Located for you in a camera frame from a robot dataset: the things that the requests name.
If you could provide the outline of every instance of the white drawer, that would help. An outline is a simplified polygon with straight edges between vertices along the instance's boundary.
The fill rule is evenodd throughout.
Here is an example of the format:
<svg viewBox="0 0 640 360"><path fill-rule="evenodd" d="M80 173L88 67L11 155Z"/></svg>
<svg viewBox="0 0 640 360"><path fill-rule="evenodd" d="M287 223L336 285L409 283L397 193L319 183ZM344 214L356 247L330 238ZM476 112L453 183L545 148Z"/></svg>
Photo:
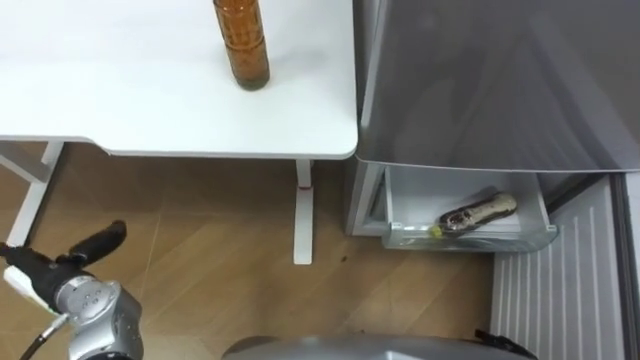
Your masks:
<svg viewBox="0 0 640 360"><path fill-rule="evenodd" d="M388 248L534 251L548 245L558 233L549 224L538 179L533 173L388 166L384 184L388 230L382 239ZM461 235L432 235L430 229L442 214L496 191L516 198L515 214Z"/></svg>

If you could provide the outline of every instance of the black cable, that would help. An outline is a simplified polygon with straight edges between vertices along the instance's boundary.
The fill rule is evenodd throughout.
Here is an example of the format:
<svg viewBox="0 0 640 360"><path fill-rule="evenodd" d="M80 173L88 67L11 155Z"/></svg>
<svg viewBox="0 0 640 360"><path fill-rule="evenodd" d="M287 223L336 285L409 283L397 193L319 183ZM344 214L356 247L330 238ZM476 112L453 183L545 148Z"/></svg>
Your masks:
<svg viewBox="0 0 640 360"><path fill-rule="evenodd" d="M53 320L51 325L33 340L31 345L29 345L27 350L20 357L20 360L31 359L33 355L40 349L40 347L44 345L44 343L46 343L53 334L60 330L60 328L62 328L64 324L67 323L67 320L69 320L69 315L67 314L60 315L55 320Z"/></svg>
<svg viewBox="0 0 640 360"><path fill-rule="evenodd" d="M20 360L29 360L33 357L33 355L40 349L44 343L47 342L47 338L42 336L42 334L38 335L37 338L33 340L31 345L27 348L27 350L22 354Z"/></svg>

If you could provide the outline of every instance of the refrigerator door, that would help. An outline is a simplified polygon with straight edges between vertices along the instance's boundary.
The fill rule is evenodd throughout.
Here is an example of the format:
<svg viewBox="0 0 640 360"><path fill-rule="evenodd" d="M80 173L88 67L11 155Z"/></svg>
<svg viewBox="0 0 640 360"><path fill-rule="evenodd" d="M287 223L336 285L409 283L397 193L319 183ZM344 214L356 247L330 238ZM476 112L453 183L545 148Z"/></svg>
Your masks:
<svg viewBox="0 0 640 360"><path fill-rule="evenodd" d="M493 333L541 360L638 360L637 263L624 230L623 177L605 176L559 206L550 218L560 235L547 248L496 255Z"/></svg>
<svg viewBox="0 0 640 360"><path fill-rule="evenodd" d="M360 159L640 169L639 1L374 3Z"/></svg>

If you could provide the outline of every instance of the wooden floor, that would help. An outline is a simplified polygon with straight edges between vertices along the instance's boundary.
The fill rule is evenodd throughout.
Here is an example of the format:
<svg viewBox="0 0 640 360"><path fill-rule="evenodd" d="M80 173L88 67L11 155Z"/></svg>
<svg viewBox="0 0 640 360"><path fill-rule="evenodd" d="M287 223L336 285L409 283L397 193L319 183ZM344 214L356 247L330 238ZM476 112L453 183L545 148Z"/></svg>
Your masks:
<svg viewBox="0 0 640 360"><path fill-rule="evenodd" d="M114 219L127 222L125 244L90 271L140 299L145 359L217 359L251 335L470 338L485 327L491 258L389 251L345 236L341 166L314 169L312 266L291 262L292 161L109 157L84 144L67 146L32 245L54 256ZM3 238L25 191L0 169ZM4 283L0 309L0 359L17 359L51 318ZM36 359L66 359L68 338Z"/></svg>

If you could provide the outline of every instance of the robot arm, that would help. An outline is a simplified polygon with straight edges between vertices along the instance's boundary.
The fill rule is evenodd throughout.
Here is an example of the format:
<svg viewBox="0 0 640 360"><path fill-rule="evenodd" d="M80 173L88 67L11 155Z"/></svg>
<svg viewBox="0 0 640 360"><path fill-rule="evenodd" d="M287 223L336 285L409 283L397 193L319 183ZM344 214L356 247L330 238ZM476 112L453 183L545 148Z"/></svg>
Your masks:
<svg viewBox="0 0 640 360"><path fill-rule="evenodd" d="M55 261L30 248L0 244L0 256L10 265L5 280L57 316L21 360L66 323L73 328L70 360L142 360L140 303L119 283L102 282L83 270L113 252L125 237L124 222L116 221Z"/></svg>

